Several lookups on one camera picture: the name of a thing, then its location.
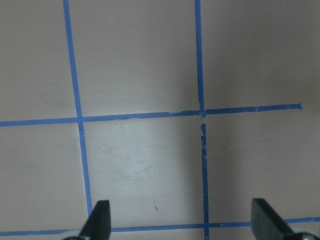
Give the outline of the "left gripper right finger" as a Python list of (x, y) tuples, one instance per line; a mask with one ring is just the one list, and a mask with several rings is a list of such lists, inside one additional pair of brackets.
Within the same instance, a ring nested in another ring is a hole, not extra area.
[(263, 198), (251, 200), (251, 231), (256, 240), (300, 239)]

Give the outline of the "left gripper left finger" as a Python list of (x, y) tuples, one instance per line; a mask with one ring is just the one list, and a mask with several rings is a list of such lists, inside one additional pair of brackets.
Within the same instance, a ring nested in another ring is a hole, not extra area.
[(109, 200), (99, 200), (94, 206), (78, 237), (81, 240), (108, 240), (111, 236)]

